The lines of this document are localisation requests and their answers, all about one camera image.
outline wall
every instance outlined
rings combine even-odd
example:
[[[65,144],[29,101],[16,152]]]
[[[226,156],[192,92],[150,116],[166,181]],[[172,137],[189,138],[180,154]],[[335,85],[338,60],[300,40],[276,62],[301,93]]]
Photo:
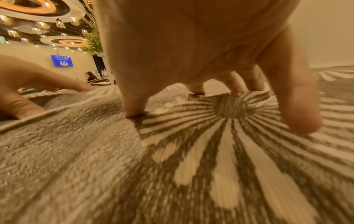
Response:
[[[302,0],[290,24],[312,68],[354,65],[354,1]]]
[[[74,67],[55,67],[51,55],[61,55],[71,57]],[[91,55],[84,54],[78,50],[70,52],[65,48],[57,48],[57,52],[50,46],[40,46],[35,48],[33,44],[12,41],[10,44],[0,44],[0,54],[13,56],[41,65],[53,72],[73,79],[86,79],[85,72],[95,73],[96,65]]]

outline ceiling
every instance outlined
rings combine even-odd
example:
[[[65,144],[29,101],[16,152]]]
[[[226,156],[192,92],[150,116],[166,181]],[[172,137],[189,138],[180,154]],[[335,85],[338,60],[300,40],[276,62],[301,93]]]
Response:
[[[87,0],[0,0],[0,36],[8,42],[82,47],[83,30],[91,31],[82,19],[88,19],[84,4]]]

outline textured fabric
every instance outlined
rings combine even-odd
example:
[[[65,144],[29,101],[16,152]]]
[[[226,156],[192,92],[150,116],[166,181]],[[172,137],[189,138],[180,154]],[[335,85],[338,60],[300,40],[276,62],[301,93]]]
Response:
[[[311,136],[283,123],[268,85],[176,84],[134,120],[115,87],[28,95],[48,111],[2,117],[0,223],[352,224],[353,78],[320,73]]]

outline blue screen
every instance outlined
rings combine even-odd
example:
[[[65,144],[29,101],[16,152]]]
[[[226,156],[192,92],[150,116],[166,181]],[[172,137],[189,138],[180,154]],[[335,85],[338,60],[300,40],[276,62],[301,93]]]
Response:
[[[73,67],[73,61],[70,57],[51,55],[55,66],[57,67]]]

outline orange ring light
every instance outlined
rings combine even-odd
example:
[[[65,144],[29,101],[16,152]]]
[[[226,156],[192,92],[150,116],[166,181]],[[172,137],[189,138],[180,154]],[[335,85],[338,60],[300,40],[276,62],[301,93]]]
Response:
[[[51,0],[36,0],[41,6],[37,8],[17,6],[10,3],[5,3],[0,1],[0,7],[5,9],[10,9],[22,13],[33,13],[33,14],[49,14],[56,11],[56,7]]]
[[[86,45],[86,41],[80,39],[61,39],[59,40],[59,43],[65,44],[67,46],[72,46],[72,47],[80,47]]]

